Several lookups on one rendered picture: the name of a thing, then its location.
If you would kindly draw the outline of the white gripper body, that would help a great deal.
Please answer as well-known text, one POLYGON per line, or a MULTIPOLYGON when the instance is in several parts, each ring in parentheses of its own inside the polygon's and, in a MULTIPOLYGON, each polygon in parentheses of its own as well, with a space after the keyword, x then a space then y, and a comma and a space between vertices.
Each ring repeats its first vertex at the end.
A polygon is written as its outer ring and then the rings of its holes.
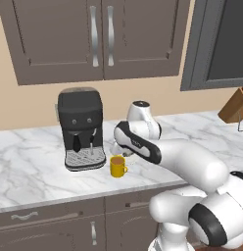
POLYGON ((123 148, 120 147, 116 142, 111 146, 110 152, 112 155, 122 155, 123 154, 123 148))

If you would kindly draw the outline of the yellow coffee mug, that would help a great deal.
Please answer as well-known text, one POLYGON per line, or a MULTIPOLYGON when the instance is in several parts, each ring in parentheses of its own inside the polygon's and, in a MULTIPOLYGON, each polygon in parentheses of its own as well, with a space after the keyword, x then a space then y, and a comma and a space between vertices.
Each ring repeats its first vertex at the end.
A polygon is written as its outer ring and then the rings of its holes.
POLYGON ((110 159, 110 173, 115 178, 122 177, 127 173, 127 166, 123 156, 117 155, 110 159))

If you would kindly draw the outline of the black coffee machine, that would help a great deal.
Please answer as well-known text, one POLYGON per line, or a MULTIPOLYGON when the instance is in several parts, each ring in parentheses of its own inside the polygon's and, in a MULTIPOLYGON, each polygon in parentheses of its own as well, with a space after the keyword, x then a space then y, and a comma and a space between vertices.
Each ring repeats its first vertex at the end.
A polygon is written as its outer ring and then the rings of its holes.
POLYGON ((69 171, 100 169, 106 164, 103 146, 103 104, 93 87, 67 88, 58 96, 57 111, 69 171))

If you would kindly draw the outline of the brown drawer front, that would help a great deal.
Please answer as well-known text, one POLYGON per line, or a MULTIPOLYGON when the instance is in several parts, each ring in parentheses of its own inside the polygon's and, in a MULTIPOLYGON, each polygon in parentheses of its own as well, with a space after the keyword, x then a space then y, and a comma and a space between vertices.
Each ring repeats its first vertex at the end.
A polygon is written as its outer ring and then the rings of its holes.
POLYGON ((55 205, 41 206, 36 208, 22 209, 13 212, 0 213, 0 227, 13 226, 24 223, 32 223, 37 221, 51 220, 54 218, 74 216, 89 217, 104 213, 104 199, 94 198, 80 201, 73 201, 55 205), (38 212, 38 216, 33 216, 27 221, 18 219, 11 220, 12 215, 27 215, 31 212, 38 212))
POLYGON ((113 212, 132 209, 132 208, 126 208, 125 203, 149 202, 153 196, 161 192, 171 190, 171 189, 181 188, 181 187, 184 187, 184 184, 168 186, 168 187, 152 188, 152 189, 128 192, 124 194, 107 196, 105 198, 106 212, 113 213, 113 212))

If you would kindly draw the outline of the brown base cupboard door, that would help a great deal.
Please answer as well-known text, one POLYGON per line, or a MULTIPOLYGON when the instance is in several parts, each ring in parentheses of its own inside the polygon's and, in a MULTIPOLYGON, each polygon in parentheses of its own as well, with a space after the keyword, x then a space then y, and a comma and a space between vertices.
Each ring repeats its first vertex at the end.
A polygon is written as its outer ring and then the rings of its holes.
POLYGON ((106 215, 107 251, 148 251, 158 224, 147 208, 106 215))
POLYGON ((106 251, 104 215, 1 229, 0 251, 106 251), (90 222, 95 222, 97 245, 92 245, 90 222))

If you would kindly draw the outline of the wooden knife block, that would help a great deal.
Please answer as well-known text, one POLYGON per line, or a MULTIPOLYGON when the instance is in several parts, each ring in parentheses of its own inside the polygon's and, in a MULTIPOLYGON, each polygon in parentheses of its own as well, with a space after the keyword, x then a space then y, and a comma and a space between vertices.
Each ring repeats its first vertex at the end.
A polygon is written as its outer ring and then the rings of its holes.
POLYGON ((219 111, 218 116, 227 124, 243 120, 243 89, 238 88, 219 111))

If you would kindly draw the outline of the dark grey framed window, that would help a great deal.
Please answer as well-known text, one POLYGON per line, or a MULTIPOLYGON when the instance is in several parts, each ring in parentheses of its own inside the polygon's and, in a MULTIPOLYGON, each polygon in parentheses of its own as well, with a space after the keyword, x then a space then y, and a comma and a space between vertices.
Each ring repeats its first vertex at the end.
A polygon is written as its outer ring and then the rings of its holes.
POLYGON ((195 0, 181 91, 243 86, 243 0, 195 0))

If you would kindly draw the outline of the brown wall cupboard door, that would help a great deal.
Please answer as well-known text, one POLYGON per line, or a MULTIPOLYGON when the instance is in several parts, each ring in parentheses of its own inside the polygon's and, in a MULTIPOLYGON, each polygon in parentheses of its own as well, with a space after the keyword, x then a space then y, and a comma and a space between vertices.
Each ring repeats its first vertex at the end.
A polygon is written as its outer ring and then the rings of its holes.
POLYGON ((102 0, 104 78, 179 74, 190 0, 102 0), (114 65, 108 66, 108 6, 114 6, 114 65))
POLYGON ((103 77, 102 0, 0 0, 0 17, 19 85, 103 77), (97 68, 90 6, 96 7, 97 68))

